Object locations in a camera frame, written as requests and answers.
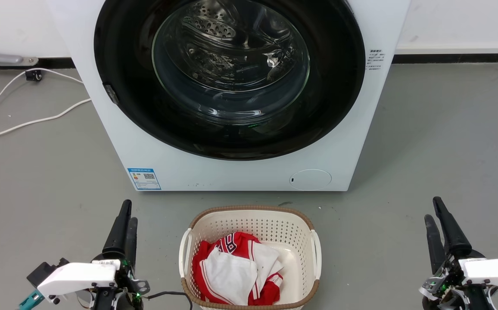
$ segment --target washing machine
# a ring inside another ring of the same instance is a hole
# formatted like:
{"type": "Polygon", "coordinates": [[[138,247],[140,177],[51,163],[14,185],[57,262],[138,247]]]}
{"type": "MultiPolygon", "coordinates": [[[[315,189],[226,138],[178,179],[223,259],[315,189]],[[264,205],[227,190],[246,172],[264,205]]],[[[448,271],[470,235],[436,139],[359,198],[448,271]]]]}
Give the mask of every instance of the washing machine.
{"type": "Polygon", "coordinates": [[[345,191],[410,0],[48,0],[134,188],[345,191]]]}

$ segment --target clothes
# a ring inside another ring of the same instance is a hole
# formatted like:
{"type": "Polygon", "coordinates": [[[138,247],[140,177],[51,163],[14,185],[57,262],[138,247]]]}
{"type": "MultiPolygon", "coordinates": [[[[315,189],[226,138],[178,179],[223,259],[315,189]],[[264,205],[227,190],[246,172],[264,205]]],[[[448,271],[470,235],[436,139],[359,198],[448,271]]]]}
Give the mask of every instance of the clothes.
{"type": "Polygon", "coordinates": [[[274,304],[283,282],[278,258],[278,251],[242,232],[213,244],[202,241],[192,261],[201,300],[239,306],[274,304]]]}

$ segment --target laundry basket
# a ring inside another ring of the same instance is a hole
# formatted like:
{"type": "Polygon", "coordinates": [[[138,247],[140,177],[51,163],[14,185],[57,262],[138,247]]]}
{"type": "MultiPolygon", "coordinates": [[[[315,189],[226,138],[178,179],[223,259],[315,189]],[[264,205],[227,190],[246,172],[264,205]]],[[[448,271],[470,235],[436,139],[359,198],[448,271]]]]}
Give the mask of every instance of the laundry basket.
{"type": "Polygon", "coordinates": [[[301,309],[316,293],[322,271],[320,239],[301,212],[274,206],[228,206],[200,213],[184,233],[178,255],[184,292],[203,309],[283,310],[301,309]],[[273,306],[234,306],[201,300],[193,280],[192,258],[201,241],[214,243],[233,232],[245,232],[277,249],[284,268],[280,300],[273,306]]]}

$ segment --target red fabric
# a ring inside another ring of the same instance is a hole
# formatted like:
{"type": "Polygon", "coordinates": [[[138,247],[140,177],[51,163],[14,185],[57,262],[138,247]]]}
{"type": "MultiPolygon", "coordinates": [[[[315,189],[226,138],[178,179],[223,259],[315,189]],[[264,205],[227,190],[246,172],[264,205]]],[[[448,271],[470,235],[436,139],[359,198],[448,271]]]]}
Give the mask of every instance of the red fabric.
{"type": "MultiPolygon", "coordinates": [[[[255,236],[243,232],[229,234],[213,244],[210,244],[207,241],[201,241],[199,250],[192,259],[193,279],[197,287],[199,288],[199,291],[201,292],[201,295],[199,297],[201,300],[215,302],[218,304],[228,304],[224,300],[215,298],[209,292],[209,288],[205,285],[205,281],[203,279],[200,262],[205,260],[215,247],[218,248],[221,252],[254,260],[251,253],[252,249],[250,248],[251,242],[249,241],[261,243],[255,236]]],[[[270,306],[274,304],[274,302],[277,302],[280,299],[279,285],[281,284],[282,280],[283,277],[279,273],[274,273],[273,275],[269,276],[267,282],[265,283],[265,286],[260,292],[259,298],[255,299],[253,298],[253,294],[249,294],[247,299],[248,305],[270,306]]]]}

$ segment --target teal connector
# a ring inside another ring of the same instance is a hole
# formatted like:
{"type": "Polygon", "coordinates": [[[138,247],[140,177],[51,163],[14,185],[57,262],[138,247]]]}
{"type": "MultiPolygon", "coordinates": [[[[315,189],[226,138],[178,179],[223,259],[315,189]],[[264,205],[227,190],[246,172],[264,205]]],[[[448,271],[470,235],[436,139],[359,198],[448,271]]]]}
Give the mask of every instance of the teal connector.
{"type": "Polygon", "coordinates": [[[19,304],[19,310],[31,310],[40,304],[44,300],[44,296],[35,290],[32,292],[28,298],[26,298],[21,304],[19,304]]]}

